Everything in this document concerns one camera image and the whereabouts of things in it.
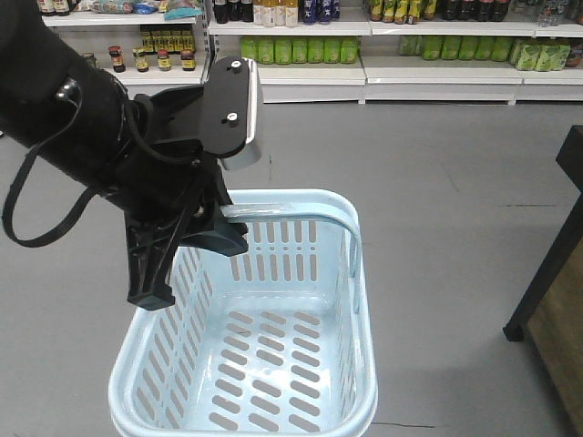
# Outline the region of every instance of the robotic arm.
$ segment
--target robotic arm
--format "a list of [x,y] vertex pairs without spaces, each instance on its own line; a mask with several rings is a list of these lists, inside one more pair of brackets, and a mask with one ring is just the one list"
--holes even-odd
[[[167,276],[179,245],[243,253],[244,225],[230,224],[219,166],[257,161],[260,102],[252,61],[226,58],[204,86],[128,98],[115,77],[90,66],[43,24],[34,0],[0,0],[0,131],[28,147],[2,216],[29,248],[65,235],[95,195],[122,209],[128,301],[146,310],[174,303]],[[13,228],[18,195],[36,157],[87,187],[65,219],[36,239]]]

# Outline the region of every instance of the bottle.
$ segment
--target bottle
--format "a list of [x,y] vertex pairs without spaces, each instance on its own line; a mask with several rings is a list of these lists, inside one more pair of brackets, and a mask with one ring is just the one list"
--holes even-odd
[[134,48],[134,61],[139,73],[146,73],[149,70],[148,59],[146,58],[146,49],[144,47]]
[[332,21],[332,0],[318,0],[316,4],[318,21],[328,25]]
[[316,0],[304,0],[303,2],[303,23],[313,25],[317,20]]
[[503,21],[508,14],[508,7],[510,6],[509,0],[495,0],[494,1],[494,13],[492,14],[491,21]]
[[184,71],[194,71],[197,66],[194,62],[194,53],[190,49],[182,50],[180,52],[180,61]]
[[332,20],[340,20],[340,0],[332,0]]
[[457,19],[457,8],[459,7],[459,0],[447,0],[445,2],[445,9],[442,13],[444,20],[451,21]]
[[277,4],[277,1],[278,0],[263,0],[263,17],[261,18],[261,22],[265,27],[275,26],[275,5]]
[[214,5],[212,7],[215,13],[215,19],[220,25],[224,25],[229,22],[229,6],[227,5],[227,0],[214,0]]
[[229,20],[240,21],[240,0],[229,0]]
[[124,57],[121,54],[120,46],[111,46],[107,49],[109,55],[111,56],[111,65],[113,66],[113,71],[116,73],[123,73],[126,71],[126,65],[124,64]]
[[66,0],[53,0],[56,14],[59,16],[69,15],[69,3]]
[[160,71],[170,71],[172,69],[172,61],[170,61],[170,55],[168,50],[158,51],[158,68]]
[[44,16],[56,15],[52,0],[36,0],[40,13]]
[[285,5],[285,25],[287,27],[297,27],[298,0],[287,0]]
[[474,0],[461,0],[459,14],[457,15],[458,20],[469,20],[472,15],[474,15]]
[[479,0],[476,10],[476,21],[488,21],[494,9],[494,0]]
[[263,0],[253,0],[253,23],[263,23]]
[[253,0],[240,0],[241,18],[245,23],[253,22]]
[[285,0],[277,0],[275,6],[275,25],[285,25]]

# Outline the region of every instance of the basket slot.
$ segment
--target basket slot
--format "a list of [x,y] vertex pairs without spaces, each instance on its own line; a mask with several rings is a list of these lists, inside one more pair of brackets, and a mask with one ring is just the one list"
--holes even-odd
[[312,343],[311,341],[307,341],[301,337],[295,337],[293,339],[293,344],[295,344],[296,346],[300,346],[301,348],[307,349],[310,352],[320,351],[320,346],[318,346],[315,343]]
[[320,430],[318,425],[310,421],[306,421],[296,414],[290,415],[290,423],[307,432],[318,432]]
[[253,396],[251,398],[251,403],[256,407],[265,410],[266,412],[270,412],[271,414],[279,414],[281,411],[280,407],[278,407],[272,402],[265,401],[263,398],[260,398],[259,396]]
[[239,414],[240,412],[240,406],[237,403],[231,402],[218,394],[212,397],[212,403],[233,414]]
[[320,380],[320,375],[314,373],[313,371],[308,371],[301,366],[291,366],[291,372],[311,382],[318,382]]
[[295,396],[290,398],[290,405],[298,410],[307,412],[311,416],[317,417],[320,415],[320,409],[318,407],[309,402],[303,401],[300,398],[296,398]]
[[281,396],[281,390],[277,387],[273,387],[271,384],[268,384],[262,380],[255,380],[253,381],[253,387],[257,390],[263,391],[265,394],[269,394],[274,398],[279,398]]
[[221,416],[216,412],[212,412],[209,415],[209,419],[211,422],[216,423],[221,428],[227,431],[237,431],[239,429],[239,425],[234,421],[227,419],[225,416]]
[[310,387],[309,385],[304,384],[303,382],[292,381],[290,382],[290,387],[292,387],[294,390],[300,393],[310,396],[311,398],[318,399],[320,397],[319,391],[317,391],[313,387]]
[[241,395],[243,394],[243,390],[240,387],[237,387],[236,385],[233,385],[225,380],[216,380],[215,385],[217,386],[217,388],[226,391],[227,393],[230,393],[233,396],[237,396],[238,398],[240,398]]
[[249,422],[253,423],[254,425],[259,426],[260,428],[264,429],[265,431],[269,432],[276,432],[280,430],[280,427],[277,423],[270,421],[269,419],[260,416],[259,414],[253,412],[249,415]]
[[245,379],[244,372],[239,371],[234,367],[231,367],[229,364],[220,364],[219,371],[221,373],[224,373],[225,375],[231,376],[231,378],[234,378],[235,380],[238,381],[243,381]]
[[282,343],[279,343],[277,340],[271,339],[269,337],[265,337],[263,335],[260,335],[259,338],[257,339],[257,341],[262,344],[263,346],[267,346],[268,348],[272,348],[274,350],[276,350],[277,352],[281,352],[283,351],[283,349],[285,349],[285,346]]

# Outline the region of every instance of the plastic basket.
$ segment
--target plastic basket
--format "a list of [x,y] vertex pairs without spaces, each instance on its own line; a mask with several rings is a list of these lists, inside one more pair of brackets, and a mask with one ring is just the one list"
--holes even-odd
[[249,252],[176,254],[176,305],[138,309],[109,382],[127,437],[359,436],[377,402],[353,206],[322,190],[232,191]]

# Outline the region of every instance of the screw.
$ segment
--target screw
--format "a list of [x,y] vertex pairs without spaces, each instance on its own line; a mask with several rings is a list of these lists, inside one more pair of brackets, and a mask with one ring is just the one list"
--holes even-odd
[[229,122],[229,126],[235,127],[239,124],[239,116],[236,112],[231,112],[227,115],[227,121]]

